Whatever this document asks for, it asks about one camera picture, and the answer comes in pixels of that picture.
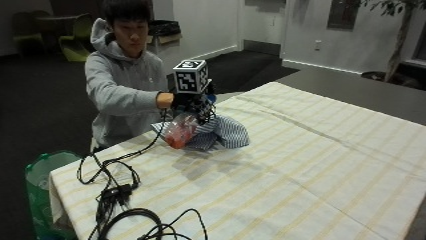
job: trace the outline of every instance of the tablecloth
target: tablecloth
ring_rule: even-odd
[[[126,160],[143,181],[131,208],[148,208],[166,223],[198,209],[210,239],[424,239],[425,126],[276,82],[221,102],[216,111],[243,123],[251,145],[176,150],[160,140]],[[98,156],[140,150],[155,136],[148,132]],[[87,239],[106,181],[83,185],[78,166],[51,173],[51,195],[55,219],[70,217]],[[84,176],[96,169],[88,158]],[[131,182],[126,168],[114,172]],[[151,227],[150,220],[130,218],[110,239],[136,239]],[[175,227],[204,239],[196,214]]]

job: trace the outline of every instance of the ar marker cube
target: ar marker cube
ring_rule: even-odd
[[[174,68],[178,93],[203,93],[210,85],[206,60],[184,60]]]

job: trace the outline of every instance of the gray hoodie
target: gray hoodie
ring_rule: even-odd
[[[99,110],[92,124],[94,137],[103,147],[127,141],[150,131],[160,122],[158,94],[168,91],[160,58],[144,51],[139,59],[128,58],[107,22],[98,19],[91,42],[98,50],[86,63],[87,91]]]

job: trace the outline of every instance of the green trash bin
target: green trash bin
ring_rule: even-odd
[[[50,199],[50,173],[52,170],[78,161],[82,157],[70,152],[59,151],[42,154],[38,160],[26,168],[27,193],[32,222],[39,240],[78,239],[75,232],[54,226],[51,199]]]

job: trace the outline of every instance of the young man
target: young man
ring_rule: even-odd
[[[163,62],[146,49],[148,5],[142,0],[103,4],[107,21],[98,19],[94,24],[91,42],[98,51],[86,63],[87,91],[99,110],[92,124],[98,150],[150,131],[175,98]]]

